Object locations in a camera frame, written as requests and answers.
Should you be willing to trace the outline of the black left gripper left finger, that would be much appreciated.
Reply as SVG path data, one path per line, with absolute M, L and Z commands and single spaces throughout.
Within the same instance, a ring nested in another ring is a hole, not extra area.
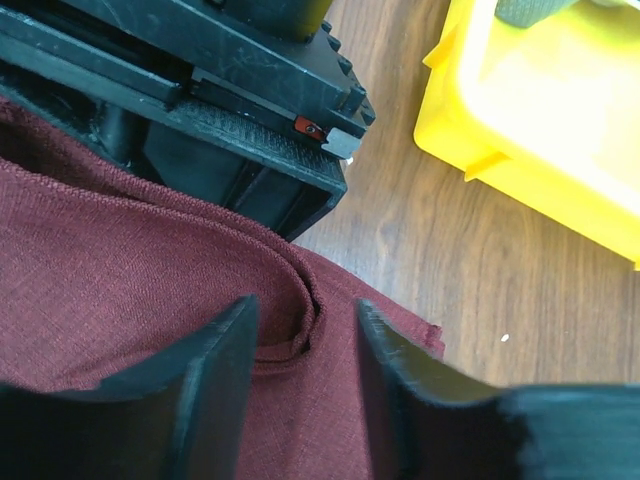
M 2 384 L 2 478 L 234 478 L 257 323 L 246 296 L 94 390 Z

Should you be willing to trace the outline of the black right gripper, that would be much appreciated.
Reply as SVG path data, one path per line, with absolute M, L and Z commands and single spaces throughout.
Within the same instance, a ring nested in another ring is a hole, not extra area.
M 375 120 L 328 9 L 5 1 L 1 92 L 121 169 L 292 241 L 347 191 L 310 148 L 350 158 Z

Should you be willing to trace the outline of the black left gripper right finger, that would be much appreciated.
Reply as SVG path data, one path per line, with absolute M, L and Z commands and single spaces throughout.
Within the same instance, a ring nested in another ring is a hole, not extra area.
M 357 305 L 368 447 L 378 479 L 635 479 L 635 384 L 495 387 L 433 358 Z

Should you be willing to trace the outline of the dark red cloth napkin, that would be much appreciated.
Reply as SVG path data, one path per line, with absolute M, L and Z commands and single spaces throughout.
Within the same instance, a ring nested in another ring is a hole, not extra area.
M 1 377 L 89 388 L 259 301 L 237 477 L 367 479 L 355 304 L 435 357 L 439 327 L 254 221 L 125 173 L 1 104 Z

